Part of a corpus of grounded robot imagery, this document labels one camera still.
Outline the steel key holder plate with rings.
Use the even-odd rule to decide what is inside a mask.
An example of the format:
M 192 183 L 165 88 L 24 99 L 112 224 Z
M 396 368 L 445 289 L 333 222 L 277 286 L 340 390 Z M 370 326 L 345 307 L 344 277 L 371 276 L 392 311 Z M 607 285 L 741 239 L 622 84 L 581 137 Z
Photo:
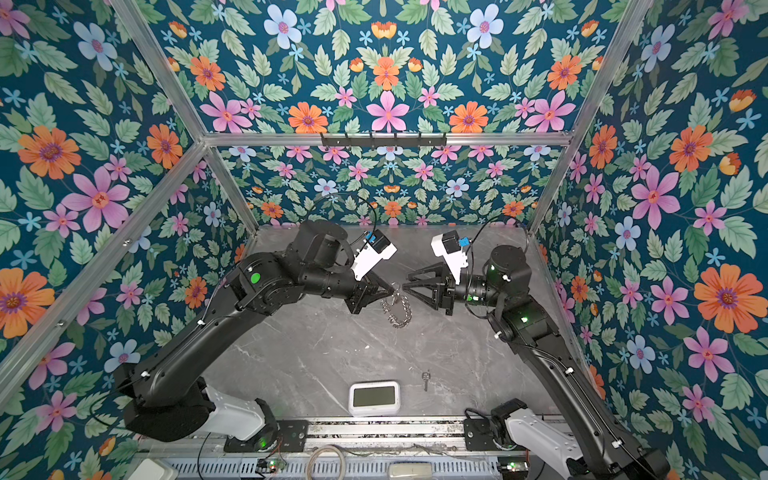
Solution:
M 392 288 L 392 294 L 381 301 L 381 307 L 390 325 L 402 329 L 412 321 L 412 307 L 409 297 L 399 284 L 393 283 Z

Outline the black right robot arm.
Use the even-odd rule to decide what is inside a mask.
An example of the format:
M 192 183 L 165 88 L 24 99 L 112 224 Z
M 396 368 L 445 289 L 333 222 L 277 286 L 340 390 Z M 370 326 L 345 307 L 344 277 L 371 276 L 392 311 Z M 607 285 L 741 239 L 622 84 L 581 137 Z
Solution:
M 487 308 L 496 337 L 533 371 L 570 429 L 561 432 L 513 399 L 493 409 L 489 419 L 501 442 L 527 449 L 565 479 L 666 478 L 666 457 L 642 446 L 607 408 L 557 322 L 531 295 L 531 275 L 523 249 L 499 245 L 479 275 L 440 262 L 410 272 L 404 288 L 446 314 L 457 303 Z

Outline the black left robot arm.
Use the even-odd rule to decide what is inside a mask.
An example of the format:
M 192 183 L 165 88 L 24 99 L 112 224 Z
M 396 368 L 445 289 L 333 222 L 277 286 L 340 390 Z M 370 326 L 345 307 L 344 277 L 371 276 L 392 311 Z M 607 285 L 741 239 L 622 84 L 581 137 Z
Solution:
M 240 260 L 194 321 L 155 354 L 116 370 L 116 390 L 130 399 L 125 428 L 161 442 L 206 432 L 270 445 L 277 423 L 266 402 L 223 394 L 203 374 L 244 334 L 306 296 L 341 299 L 352 314 L 391 296 L 373 269 L 396 247 L 378 229 L 363 240 L 354 250 L 339 225 L 305 221 L 283 250 Z

